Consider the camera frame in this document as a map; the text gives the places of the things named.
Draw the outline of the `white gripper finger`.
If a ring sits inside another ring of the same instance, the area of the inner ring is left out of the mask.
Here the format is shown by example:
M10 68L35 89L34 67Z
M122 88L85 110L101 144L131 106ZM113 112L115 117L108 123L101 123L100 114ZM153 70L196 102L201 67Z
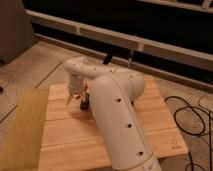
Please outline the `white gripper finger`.
M67 98L66 98L66 105L69 105L69 103L70 103L70 101L72 100L72 98L73 98L73 95L72 94L69 94L68 96L67 96Z

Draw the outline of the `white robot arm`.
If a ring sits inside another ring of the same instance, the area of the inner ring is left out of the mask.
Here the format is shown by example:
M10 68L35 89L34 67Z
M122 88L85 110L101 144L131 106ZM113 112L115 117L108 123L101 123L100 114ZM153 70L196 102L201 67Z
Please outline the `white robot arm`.
M134 70L91 65L86 57L64 63L69 73L70 95L84 91L84 80L92 79L89 102L116 171L162 171L137 119L132 102L145 88L143 76Z

